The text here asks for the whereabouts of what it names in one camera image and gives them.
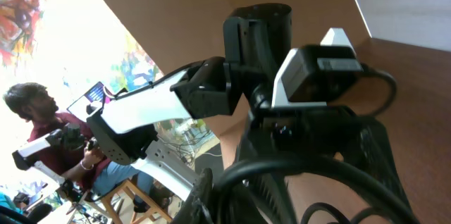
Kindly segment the seated person in maroon shirt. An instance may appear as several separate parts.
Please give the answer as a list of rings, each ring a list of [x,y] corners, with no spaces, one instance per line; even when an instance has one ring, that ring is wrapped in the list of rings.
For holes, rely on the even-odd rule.
[[[28,142],[56,130],[68,123],[80,126],[81,135],[94,137],[88,124],[70,113],[60,113],[47,88],[36,82],[19,83],[11,86],[4,94],[4,101],[10,110],[33,128]],[[123,166],[107,158],[100,148],[92,150],[65,150],[63,147],[49,147],[38,153],[39,160],[58,175],[90,189],[96,194],[106,194],[116,185],[132,177],[137,178],[137,187],[150,193],[154,187],[152,176],[132,167]]]

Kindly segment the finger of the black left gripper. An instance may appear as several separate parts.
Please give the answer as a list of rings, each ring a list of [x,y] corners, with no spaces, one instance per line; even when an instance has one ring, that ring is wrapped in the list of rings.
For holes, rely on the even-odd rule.
[[[385,126],[375,118],[353,118],[348,126],[351,139],[345,147],[345,162],[379,181],[411,210]]]
[[[237,147],[235,160],[272,156],[277,151],[269,145],[252,143],[242,139]],[[285,178],[277,173],[267,173],[248,178],[245,182],[253,202],[273,223],[297,223],[297,216],[288,193]]]

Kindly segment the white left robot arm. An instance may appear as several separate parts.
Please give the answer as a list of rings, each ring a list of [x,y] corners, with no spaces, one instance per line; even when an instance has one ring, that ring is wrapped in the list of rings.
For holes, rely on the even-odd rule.
[[[345,31],[333,27],[319,44],[291,45],[292,9],[267,3],[236,8],[223,23],[225,53],[182,66],[132,92],[106,98],[87,117],[101,150],[136,163],[179,195],[175,223],[308,223],[323,211],[334,223],[380,216],[415,223],[388,134],[376,115],[336,99],[364,77],[394,78],[358,61]],[[214,179],[163,151],[154,124],[176,118],[230,116],[245,97],[249,113],[235,160]],[[296,216],[285,178],[310,173],[338,181],[368,206],[348,218],[317,202]]]

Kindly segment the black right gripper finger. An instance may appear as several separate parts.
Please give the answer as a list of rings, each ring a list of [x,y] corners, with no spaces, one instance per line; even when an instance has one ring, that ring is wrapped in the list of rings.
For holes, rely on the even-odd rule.
[[[205,168],[171,224],[213,224],[209,209],[212,189],[212,169]]]

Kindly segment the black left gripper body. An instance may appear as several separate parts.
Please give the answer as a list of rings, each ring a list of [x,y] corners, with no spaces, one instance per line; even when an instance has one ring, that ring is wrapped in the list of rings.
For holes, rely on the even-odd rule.
[[[242,158],[306,154],[361,161],[362,126],[347,106],[260,108],[248,117]]]

